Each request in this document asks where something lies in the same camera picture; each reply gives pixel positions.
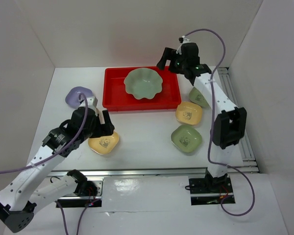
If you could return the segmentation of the green panda plate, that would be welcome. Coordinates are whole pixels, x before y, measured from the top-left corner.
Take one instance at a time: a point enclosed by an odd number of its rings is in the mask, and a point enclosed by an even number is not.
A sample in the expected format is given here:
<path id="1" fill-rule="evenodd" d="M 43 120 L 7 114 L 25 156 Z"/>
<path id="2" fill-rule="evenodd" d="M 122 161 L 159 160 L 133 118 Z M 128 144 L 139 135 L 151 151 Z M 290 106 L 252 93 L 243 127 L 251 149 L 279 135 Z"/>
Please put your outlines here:
<path id="1" fill-rule="evenodd" d="M 199 92 L 195 87 L 189 92 L 189 100 L 202 108 L 209 108 L 209 104 L 201 92 Z"/>
<path id="2" fill-rule="evenodd" d="M 201 146 L 203 138 L 195 128 L 183 124 L 172 132 L 171 141 L 181 152 L 190 154 Z"/>

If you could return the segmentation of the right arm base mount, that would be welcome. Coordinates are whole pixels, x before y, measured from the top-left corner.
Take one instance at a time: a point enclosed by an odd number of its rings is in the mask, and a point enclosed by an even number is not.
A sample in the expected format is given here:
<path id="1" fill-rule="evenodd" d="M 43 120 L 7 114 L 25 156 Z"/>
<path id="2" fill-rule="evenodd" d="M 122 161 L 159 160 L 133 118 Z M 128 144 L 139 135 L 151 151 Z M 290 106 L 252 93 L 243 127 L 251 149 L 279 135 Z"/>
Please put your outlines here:
<path id="1" fill-rule="evenodd" d="M 209 189 L 203 178 L 190 178 L 185 190 L 190 192 L 191 205 L 217 205 L 222 199 L 224 204 L 235 204 L 235 197 L 231 180 L 228 177 L 225 183 L 216 188 Z"/>

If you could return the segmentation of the large green scalloped bowl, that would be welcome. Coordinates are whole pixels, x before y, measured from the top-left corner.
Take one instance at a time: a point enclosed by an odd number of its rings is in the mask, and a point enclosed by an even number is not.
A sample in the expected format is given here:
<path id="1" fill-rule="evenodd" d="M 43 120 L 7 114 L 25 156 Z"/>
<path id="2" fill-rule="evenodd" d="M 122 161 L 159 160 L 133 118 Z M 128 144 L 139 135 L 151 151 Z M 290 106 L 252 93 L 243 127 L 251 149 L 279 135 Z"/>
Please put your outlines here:
<path id="1" fill-rule="evenodd" d="M 153 69 L 138 68 L 128 73 L 124 79 L 125 91 L 134 96 L 136 100 L 154 99 L 162 92 L 163 79 Z"/>

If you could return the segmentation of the purple square plate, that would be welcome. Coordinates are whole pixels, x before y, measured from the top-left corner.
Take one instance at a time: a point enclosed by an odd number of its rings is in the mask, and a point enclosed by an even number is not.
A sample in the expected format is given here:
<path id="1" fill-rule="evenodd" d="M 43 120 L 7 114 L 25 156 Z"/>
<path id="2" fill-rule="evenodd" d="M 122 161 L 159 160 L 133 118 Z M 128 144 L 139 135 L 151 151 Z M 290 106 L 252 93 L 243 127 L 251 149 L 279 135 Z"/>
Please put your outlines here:
<path id="1" fill-rule="evenodd" d="M 81 101 L 79 100 L 80 93 L 85 94 L 86 97 L 91 97 L 94 95 L 93 92 L 88 88 L 81 86 L 74 87 L 65 97 L 66 104 L 71 108 L 77 109 L 81 104 Z"/>

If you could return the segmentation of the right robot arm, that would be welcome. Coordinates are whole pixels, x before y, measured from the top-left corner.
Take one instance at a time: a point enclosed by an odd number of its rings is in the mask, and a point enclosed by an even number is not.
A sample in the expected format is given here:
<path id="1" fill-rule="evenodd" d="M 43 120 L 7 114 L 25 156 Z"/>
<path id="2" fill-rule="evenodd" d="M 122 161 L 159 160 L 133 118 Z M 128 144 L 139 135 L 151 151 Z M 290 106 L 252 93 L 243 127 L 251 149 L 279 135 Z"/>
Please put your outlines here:
<path id="1" fill-rule="evenodd" d="M 206 99 L 212 110 L 212 126 L 208 144 L 208 167 L 202 187 L 214 192 L 226 185 L 228 166 L 234 147 L 245 135 L 247 111 L 239 108 L 215 82 L 211 69 L 200 63 L 196 43 L 181 37 L 177 49 L 165 48 L 157 68 L 183 75 Z"/>

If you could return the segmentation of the green panda plate back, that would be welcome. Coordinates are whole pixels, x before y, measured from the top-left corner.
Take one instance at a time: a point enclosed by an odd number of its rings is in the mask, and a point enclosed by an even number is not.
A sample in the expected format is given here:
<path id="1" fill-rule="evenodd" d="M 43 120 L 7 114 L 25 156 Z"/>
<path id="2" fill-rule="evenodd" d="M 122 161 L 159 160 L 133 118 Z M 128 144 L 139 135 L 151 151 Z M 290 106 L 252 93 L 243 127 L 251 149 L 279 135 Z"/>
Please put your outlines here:
<path id="1" fill-rule="evenodd" d="M 189 92 L 189 100 L 202 108 L 209 108 L 209 104 L 201 92 L 199 92 L 195 87 Z"/>

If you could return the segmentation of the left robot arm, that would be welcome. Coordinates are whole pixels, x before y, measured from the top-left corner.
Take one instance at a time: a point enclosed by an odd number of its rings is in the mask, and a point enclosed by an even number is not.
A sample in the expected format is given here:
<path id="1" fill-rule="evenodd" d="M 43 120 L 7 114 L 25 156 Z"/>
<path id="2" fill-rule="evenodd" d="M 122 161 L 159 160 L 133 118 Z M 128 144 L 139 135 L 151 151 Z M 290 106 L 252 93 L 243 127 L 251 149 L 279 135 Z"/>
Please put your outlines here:
<path id="1" fill-rule="evenodd" d="M 95 184 L 76 169 L 44 188 L 38 186 L 88 138 L 110 136 L 114 129 L 107 110 L 100 113 L 85 107 L 74 110 L 70 119 L 48 133 L 28 168 L 0 191 L 0 220 L 17 233 L 29 225 L 37 212 L 59 198 L 94 193 Z"/>

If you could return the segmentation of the yellow panda plate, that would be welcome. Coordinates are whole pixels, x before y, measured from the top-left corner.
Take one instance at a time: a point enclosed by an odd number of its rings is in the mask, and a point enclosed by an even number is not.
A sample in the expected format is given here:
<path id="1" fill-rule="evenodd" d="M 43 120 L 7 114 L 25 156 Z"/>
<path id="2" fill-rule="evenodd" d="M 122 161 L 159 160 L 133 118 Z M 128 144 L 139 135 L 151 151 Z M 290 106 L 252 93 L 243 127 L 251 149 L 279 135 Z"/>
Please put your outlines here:
<path id="1" fill-rule="evenodd" d="M 203 109 L 192 102 L 181 102 L 175 111 L 176 119 L 184 124 L 198 125 L 202 119 Z"/>
<path id="2" fill-rule="evenodd" d="M 109 154 L 116 147 L 119 140 L 119 134 L 114 131 L 113 134 L 110 136 L 88 139 L 88 146 L 96 153 L 100 155 L 106 155 Z"/>

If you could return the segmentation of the green panda plate front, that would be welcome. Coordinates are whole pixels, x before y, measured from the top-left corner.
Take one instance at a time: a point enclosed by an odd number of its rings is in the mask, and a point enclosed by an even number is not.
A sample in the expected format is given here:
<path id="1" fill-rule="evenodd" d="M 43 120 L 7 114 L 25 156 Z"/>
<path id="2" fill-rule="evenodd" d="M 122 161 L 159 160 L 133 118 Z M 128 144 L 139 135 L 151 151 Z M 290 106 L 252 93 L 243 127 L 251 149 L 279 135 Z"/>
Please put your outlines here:
<path id="1" fill-rule="evenodd" d="M 195 128 L 183 124 L 172 132 L 171 141 L 181 152 L 190 154 L 201 146 L 203 138 Z"/>

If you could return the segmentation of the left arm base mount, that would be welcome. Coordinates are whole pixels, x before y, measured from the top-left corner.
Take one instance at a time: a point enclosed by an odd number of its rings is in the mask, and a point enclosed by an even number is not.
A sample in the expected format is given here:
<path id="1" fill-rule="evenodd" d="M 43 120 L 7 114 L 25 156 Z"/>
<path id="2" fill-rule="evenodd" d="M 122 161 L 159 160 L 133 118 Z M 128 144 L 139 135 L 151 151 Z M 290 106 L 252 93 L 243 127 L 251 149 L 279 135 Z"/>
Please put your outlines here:
<path id="1" fill-rule="evenodd" d="M 102 206 L 103 180 L 95 178 L 88 183 L 85 190 L 77 195 L 74 193 L 65 195 L 58 199 L 63 208 L 83 208 L 89 205 L 90 208 L 99 208 Z"/>

